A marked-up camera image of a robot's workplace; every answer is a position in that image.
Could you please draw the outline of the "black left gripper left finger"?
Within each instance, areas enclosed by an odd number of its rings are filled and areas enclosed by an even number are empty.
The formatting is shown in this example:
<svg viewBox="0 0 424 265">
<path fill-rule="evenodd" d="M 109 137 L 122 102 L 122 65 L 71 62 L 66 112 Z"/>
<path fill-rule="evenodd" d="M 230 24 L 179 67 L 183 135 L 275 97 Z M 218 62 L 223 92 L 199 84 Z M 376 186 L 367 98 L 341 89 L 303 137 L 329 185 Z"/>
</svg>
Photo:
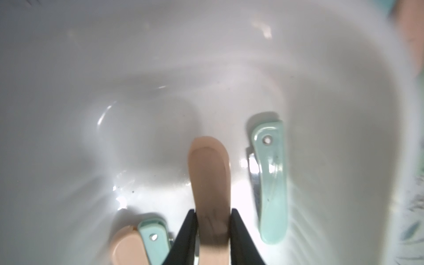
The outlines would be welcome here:
<svg viewBox="0 0 424 265">
<path fill-rule="evenodd" d="M 193 265 L 198 220 L 194 209 L 188 211 L 163 265 Z"/>
</svg>

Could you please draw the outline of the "peach sheathed fruit knife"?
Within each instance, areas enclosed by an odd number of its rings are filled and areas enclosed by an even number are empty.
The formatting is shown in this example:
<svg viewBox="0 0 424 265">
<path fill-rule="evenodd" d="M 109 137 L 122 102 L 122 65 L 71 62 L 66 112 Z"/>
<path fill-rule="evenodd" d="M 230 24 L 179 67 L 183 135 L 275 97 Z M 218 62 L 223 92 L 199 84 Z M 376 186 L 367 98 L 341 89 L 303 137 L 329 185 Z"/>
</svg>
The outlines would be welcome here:
<svg viewBox="0 0 424 265">
<path fill-rule="evenodd" d="M 193 140 L 188 170 L 200 239 L 200 265 L 230 263 L 231 172 L 224 145 L 210 136 Z"/>
</svg>

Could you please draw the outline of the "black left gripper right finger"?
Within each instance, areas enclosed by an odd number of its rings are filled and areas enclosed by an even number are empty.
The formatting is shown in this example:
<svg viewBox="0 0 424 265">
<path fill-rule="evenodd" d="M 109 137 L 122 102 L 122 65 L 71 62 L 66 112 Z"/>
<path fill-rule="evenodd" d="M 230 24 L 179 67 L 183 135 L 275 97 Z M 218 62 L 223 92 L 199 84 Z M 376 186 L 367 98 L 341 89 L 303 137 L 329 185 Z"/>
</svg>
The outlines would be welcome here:
<svg viewBox="0 0 424 265">
<path fill-rule="evenodd" d="M 237 209 L 231 210 L 230 253 L 232 265 L 265 265 Z"/>
</svg>

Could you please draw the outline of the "peach folding fruit knife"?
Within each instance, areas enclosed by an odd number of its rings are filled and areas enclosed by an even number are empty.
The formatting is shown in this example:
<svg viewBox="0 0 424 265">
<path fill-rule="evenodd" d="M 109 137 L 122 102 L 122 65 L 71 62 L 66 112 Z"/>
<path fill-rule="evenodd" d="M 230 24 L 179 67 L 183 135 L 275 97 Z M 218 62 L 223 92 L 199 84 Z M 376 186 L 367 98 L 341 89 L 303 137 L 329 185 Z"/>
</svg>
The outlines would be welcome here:
<svg viewBox="0 0 424 265">
<path fill-rule="evenodd" d="M 109 253 L 113 265 L 149 265 L 142 237 L 132 225 L 116 232 Z"/>
</svg>

